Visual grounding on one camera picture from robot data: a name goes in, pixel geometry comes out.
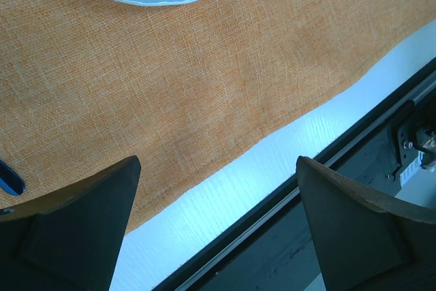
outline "white table surface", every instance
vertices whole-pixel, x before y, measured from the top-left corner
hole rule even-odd
[[[434,57],[436,20],[348,90],[267,136],[129,233],[110,290],[151,290],[293,175],[299,155],[316,156]]]

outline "screw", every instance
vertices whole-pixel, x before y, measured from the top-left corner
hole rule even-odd
[[[412,141],[408,141],[408,140],[406,140],[404,143],[403,143],[403,148],[404,149],[412,149],[414,147],[414,143],[412,142]]]

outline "blue object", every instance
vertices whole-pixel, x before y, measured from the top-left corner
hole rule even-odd
[[[0,160],[0,187],[13,196],[19,196],[26,190],[25,182],[8,165]]]

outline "orange fabric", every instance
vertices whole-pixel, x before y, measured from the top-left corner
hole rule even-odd
[[[435,10],[436,0],[1,0],[0,158],[28,190],[1,192],[0,206],[137,155],[135,228],[348,88]]]

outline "cable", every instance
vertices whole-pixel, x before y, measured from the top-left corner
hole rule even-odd
[[[431,150],[431,149],[428,149],[428,148],[424,148],[423,146],[421,146],[419,144],[416,144],[416,143],[414,143],[414,148],[416,150],[419,150],[419,151],[421,151],[423,153],[426,153],[427,155],[430,155],[430,156],[436,158],[436,151],[434,151],[434,150]]]

